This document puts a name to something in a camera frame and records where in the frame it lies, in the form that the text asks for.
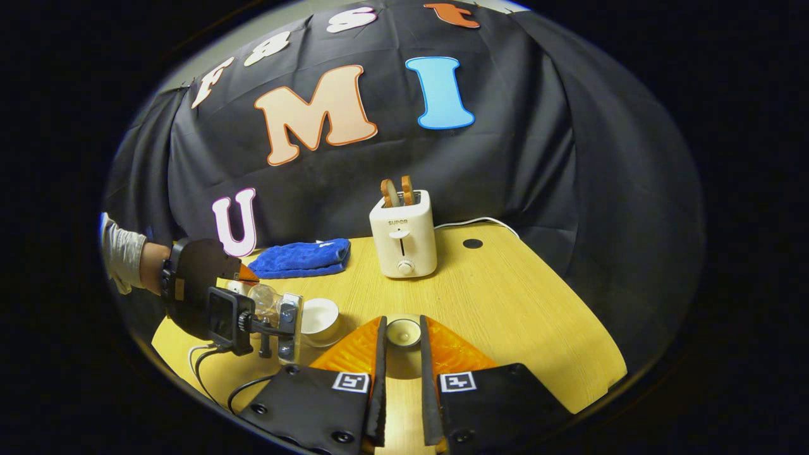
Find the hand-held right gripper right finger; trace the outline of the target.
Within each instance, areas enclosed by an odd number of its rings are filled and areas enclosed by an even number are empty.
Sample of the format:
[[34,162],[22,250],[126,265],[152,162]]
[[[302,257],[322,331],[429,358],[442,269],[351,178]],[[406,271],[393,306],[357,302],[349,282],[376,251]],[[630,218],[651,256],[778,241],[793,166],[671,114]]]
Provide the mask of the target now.
[[523,454],[572,420],[526,365],[497,365],[425,315],[419,326],[423,434],[437,453]]

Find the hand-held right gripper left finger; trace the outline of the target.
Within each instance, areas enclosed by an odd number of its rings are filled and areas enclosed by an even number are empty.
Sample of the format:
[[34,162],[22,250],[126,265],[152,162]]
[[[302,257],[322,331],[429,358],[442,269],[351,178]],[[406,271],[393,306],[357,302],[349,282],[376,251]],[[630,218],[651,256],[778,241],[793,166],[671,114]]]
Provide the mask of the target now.
[[385,444],[387,317],[356,328],[309,366],[286,365],[239,416],[315,454]]

